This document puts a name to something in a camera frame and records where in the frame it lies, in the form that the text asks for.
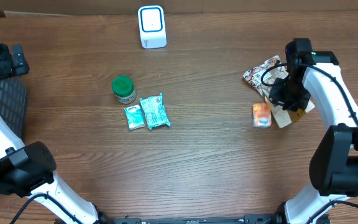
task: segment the small white box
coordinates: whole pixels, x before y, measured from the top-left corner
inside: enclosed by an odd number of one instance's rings
[[[160,6],[143,6],[137,11],[140,41],[145,49],[165,47],[164,10]]]

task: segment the blue wrapper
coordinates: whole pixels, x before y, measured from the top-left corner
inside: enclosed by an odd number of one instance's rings
[[[130,106],[124,109],[128,120],[128,127],[132,131],[144,127],[142,110],[139,105]]]
[[[140,98],[139,101],[145,113],[147,127],[150,130],[164,124],[171,126],[165,112],[165,107],[162,104],[162,93],[159,96],[150,96],[144,100]]]

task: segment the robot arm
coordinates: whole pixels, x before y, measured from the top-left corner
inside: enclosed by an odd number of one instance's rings
[[[310,163],[306,187],[284,205],[285,223],[316,223],[332,206],[333,200],[358,196],[358,156],[349,156],[350,148],[358,151],[358,125],[351,117],[338,86],[316,69],[330,74],[342,86],[358,119],[358,106],[346,88],[339,63],[332,52],[314,52],[308,39],[295,39],[286,47],[289,75],[276,80],[270,99],[289,110],[304,109],[314,98],[323,120],[326,135]]]
[[[20,118],[25,117],[27,95],[19,79],[6,78],[26,74],[29,68],[19,45],[13,46],[13,52],[12,57],[8,47],[0,44],[0,194],[29,198],[47,194],[80,223],[110,223],[104,213],[60,178],[55,160],[44,144],[25,146],[20,138],[23,133]],[[45,197],[35,200],[65,223],[78,223],[51,200]]]
[[[358,118],[358,106],[354,102],[351,94],[347,90],[342,76],[341,69],[338,65],[332,63],[317,63],[318,67],[325,72],[328,72],[341,84],[345,90],[349,101],[351,102],[353,110],[356,112]],[[343,96],[338,90],[337,86],[326,76],[319,73],[312,68],[305,70],[305,75],[302,84],[306,90],[309,91],[313,97],[321,119],[323,120],[324,128],[327,131],[330,126],[338,124],[346,124],[348,127],[357,127],[354,120],[349,116],[349,110],[344,102]],[[312,183],[309,182],[306,187],[293,199],[285,204],[285,216],[288,223],[304,224],[309,218],[324,207],[332,200],[347,200],[350,197],[342,194],[331,194],[328,196],[321,196]],[[318,215],[315,221],[332,207],[327,208],[323,213]]]

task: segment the packet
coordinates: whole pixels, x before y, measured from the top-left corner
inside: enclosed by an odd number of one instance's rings
[[[161,126],[163,124],[171,126],[165,112],[165,107],[162,104],[162,93],[159,96],[150,96],[144,100],[139,98],[140,105],[145,113],[147,127],[151,130],[154,127]]]
[[[127,116],[129,130],[144,127],[143,113],[139,105],[127,107],[124,111]]]

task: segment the wooden table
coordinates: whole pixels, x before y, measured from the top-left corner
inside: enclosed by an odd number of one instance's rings
[[[323,124],[315,109],[283,129],[253,129],[251,105],[262,99],[242,74],[308,37],[315,50],[335,53],[358,104],[358,11],[165,21],[167,47],[144,50],[137,16],[0,19],[0,42],[22,44],[31,69],[22,77],[30,95],[25,142],[44,142],[68,185],[111,217],[274,212],[309,181]],[[138,97],[163,93],[171,128],[128,130],[111,91],[120,74],[133,79]],[[0,195],[0,223],[25,200]],[[358,209],[329,213],[333,223],[358,223]],[[18,223],[55,218],[32,203]]]

